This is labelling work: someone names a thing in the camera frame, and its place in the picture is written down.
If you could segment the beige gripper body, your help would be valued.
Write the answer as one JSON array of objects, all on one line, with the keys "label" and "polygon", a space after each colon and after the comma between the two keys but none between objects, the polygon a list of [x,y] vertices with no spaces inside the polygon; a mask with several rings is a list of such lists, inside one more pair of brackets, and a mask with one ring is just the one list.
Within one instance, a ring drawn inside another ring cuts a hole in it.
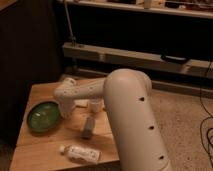
[{"label": "beige gripper body", "polygon": [[75,109],[76,104],[73,99],[70,98],[60,98],[59,99],[59,109],[61,116],[67,118],[72,111]]}]

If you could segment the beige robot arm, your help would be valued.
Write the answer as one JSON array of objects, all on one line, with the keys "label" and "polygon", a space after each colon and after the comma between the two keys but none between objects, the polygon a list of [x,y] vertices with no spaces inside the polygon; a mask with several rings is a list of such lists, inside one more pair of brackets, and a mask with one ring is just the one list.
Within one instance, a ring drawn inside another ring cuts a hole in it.
[{"label": "beige robot arm", "polygon": [[141,71],[117,69],[82,85],[71,80],[54,91],[63,117],[80,99],[103,99],[122,171],[173,171],[150,104],[152,82]]}]

